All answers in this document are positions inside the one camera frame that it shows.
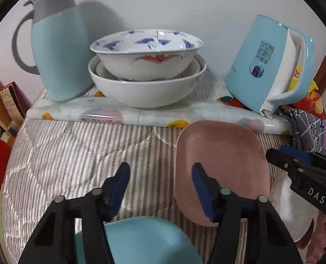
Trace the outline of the pink square plate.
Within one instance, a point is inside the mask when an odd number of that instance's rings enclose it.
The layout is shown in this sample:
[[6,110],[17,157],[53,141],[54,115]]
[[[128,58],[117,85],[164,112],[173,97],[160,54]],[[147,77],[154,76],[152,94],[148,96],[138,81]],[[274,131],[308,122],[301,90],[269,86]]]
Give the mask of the pink square plate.
[[253,132],[234,123],[199,121],[186,126],[177,139],[174,196],[192,222],[213,227],[204,214],[192,180],[192,166],[201,163],[207,175],[238,196],[269,196],[269,165]]

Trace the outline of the light blue square plate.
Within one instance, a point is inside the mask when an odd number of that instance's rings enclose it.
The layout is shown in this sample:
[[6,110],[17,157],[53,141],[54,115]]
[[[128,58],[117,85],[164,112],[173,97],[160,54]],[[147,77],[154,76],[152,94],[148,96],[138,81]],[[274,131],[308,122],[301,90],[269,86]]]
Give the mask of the light blue square plate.
[[103,223],[115,263],[201,263],[189,237],[175,224],[153,217]]

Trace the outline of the grey checked cloth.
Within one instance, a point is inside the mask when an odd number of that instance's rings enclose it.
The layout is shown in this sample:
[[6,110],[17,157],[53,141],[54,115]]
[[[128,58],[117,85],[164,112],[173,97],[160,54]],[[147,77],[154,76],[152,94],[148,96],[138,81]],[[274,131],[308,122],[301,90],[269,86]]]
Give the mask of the grey checked cloth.
[[326,123],[311,113],[297,108],[278,108],[276,114],[291,123],[291,147],[311,153],[326,155]]

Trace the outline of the white small bowl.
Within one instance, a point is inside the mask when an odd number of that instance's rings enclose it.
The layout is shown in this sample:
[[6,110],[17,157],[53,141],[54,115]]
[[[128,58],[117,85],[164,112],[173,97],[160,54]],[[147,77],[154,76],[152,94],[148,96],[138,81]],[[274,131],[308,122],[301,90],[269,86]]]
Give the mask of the white small bowl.
[[270,202],[278,212],[294,242],[305,236],[317,216],[316,208],[290,189],[291,179],[283,171],[274,180]]

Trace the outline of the red chips bag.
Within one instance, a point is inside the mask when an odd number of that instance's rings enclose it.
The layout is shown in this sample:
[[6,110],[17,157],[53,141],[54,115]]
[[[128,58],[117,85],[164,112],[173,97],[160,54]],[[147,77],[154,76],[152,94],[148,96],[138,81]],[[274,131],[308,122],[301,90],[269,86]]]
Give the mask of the red chips bag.
[[297,109],[315,115],[318,118],[326,119],[322,98],[316,90],[308,92],[302,100],[293,103],[293,106]]

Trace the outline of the yellow chips bag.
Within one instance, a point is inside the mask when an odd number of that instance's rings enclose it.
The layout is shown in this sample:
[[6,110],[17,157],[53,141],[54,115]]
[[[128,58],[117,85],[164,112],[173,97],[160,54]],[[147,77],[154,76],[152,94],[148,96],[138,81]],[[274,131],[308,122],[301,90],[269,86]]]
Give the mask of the yellow chips bag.
[[[302,67],[300,66],[300,64],[297,64],[287,91],[290,91],[295,87],[295,85],[299,81],[301,72],[302,72]],[[307,92],[311,93],[312,91],[317,91],[318,89],[319,88],[317,87],[316,82],[312,80]]]

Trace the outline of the light blue electric kettle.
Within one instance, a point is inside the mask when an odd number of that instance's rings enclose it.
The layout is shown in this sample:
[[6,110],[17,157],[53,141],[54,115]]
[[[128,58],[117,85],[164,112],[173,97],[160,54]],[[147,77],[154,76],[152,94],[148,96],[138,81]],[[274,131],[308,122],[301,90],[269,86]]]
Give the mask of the light blue electric kettle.
[[[307,94],[314,77],[311,36],[264,15],[256,16],[227,75],[227,88],[245,107],[271,117]],[[299,81],[287,91],[297,64]]]

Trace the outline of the fruit patterned covered board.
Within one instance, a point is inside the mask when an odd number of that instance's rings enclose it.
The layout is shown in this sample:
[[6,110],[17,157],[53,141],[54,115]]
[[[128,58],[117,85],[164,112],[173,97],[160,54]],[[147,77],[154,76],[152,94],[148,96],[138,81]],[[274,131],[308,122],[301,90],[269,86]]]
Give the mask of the fruit patterned covered board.
[[55,103],[43,89],[27,111],[30,119],[64,120],[107,124],[156,126],[182,129],[200,120],[214,120],[242,125],[254,133],[289,135],[291,123],[284,117],[267,118],[258,113],[227,106],[223,97],[231,94],[225,75],[206,72],[197,88],[181,101],[159,108],[134,108],[108,97],[98,97],[97,87],[64,103]]

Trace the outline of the middle white bowl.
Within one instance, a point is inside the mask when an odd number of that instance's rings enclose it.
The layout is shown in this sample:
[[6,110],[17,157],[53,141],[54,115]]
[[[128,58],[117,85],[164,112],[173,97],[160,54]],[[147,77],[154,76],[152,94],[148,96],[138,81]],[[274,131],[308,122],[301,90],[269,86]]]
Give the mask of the middle white bowl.
[[[183,72],[178,74],[177,76],[171,78],[171,80],[173,80],[173,79],[183,79],[183,78],[193,77],[193,76],[199,75],[206,68],[207,68],[207,64],[206,64],[205,60],[199,54],[197,54],[195,56],[195,58],[193,59],[193,61],[188,65],[188,67]],[[135,80],[120,79],[120,78],[114,76],[113,74],[111,74],[105,68],[104,65],[102,65],[101,62],[99,62],[96,65],[96,69],[94,70],[94,73],[99,77],[109,79],[109,80],[113,80],[113,81],[137,82]]]

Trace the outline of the brown patterned box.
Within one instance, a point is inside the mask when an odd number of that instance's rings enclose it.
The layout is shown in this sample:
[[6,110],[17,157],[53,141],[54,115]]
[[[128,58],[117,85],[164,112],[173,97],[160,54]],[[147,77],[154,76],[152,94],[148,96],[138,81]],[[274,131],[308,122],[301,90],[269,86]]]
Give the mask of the brown patterned box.
[[0,97],[11,120],[20,127],[26,118],[31,104],[15,82],[5,85],[0,90]]

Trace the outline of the large white porcelain bowl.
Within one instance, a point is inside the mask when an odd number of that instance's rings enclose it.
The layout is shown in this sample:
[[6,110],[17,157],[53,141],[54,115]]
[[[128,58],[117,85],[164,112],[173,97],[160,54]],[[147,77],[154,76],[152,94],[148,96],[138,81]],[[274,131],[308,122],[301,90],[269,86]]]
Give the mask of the large white porcelain bowl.
[[99,62],[98,57],[93,57],[88,64],[90,76],[98,90],[108,98],[135,108],[157,108],[177,103],[193,92],[206,71],[183,79],[123,82],[97,76],[94,70]]

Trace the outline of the blue patterned porcelain bowl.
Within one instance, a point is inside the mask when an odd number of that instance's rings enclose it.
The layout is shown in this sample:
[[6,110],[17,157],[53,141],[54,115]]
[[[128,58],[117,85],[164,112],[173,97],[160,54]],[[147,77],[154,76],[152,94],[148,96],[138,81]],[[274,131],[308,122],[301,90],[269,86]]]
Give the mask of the blue patterned porcelain bowl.
[[111,75],[135,82],[174,79],[202,47],[196,36],[166,29],[113,33],[90,45]]

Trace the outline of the light blue thermos jug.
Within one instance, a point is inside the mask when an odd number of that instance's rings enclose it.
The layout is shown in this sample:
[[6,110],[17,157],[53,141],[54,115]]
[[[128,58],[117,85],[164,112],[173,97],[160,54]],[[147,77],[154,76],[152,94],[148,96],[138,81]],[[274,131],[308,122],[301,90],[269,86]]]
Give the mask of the light blue thermos jug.
[[93,81],[87,70],[92,58],[85,23],[75,0],[29,0],[33,10],[21,20],[32,21],[34,66],[24,63],[17,50],[17,32],[11,49],[18,66],[39,75],[50,98],[64,102],[81,96]]

